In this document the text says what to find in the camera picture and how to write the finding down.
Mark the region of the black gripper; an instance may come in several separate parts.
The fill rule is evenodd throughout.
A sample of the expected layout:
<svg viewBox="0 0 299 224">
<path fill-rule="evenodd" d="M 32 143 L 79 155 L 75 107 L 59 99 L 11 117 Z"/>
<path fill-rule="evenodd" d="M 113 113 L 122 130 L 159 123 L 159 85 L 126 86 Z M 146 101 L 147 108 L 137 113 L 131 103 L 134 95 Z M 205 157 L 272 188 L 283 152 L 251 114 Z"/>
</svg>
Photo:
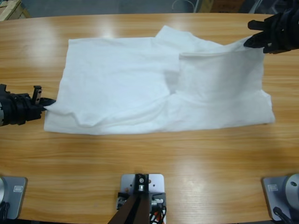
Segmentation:
<svg viewBox="0 0 299 224">
<path fill-rule="evenodd" d="M 243 44 L 248 48 L 264 48 L 264 53 L 279 54 L 299 48 L 299 8 L 292 7 L 264 21 L 251 20 L 250 30 L 264 30 Z"/>
<path fill-rule="evenodd" d="M 35 86 L 33 97 L 27 93 L 14 94 L 0 87 L 0 125 L 23 125 L 41 118 L 43 111 L 52 108 L 54 99 L 41 98 L 42 87 Z"/>
</svg>

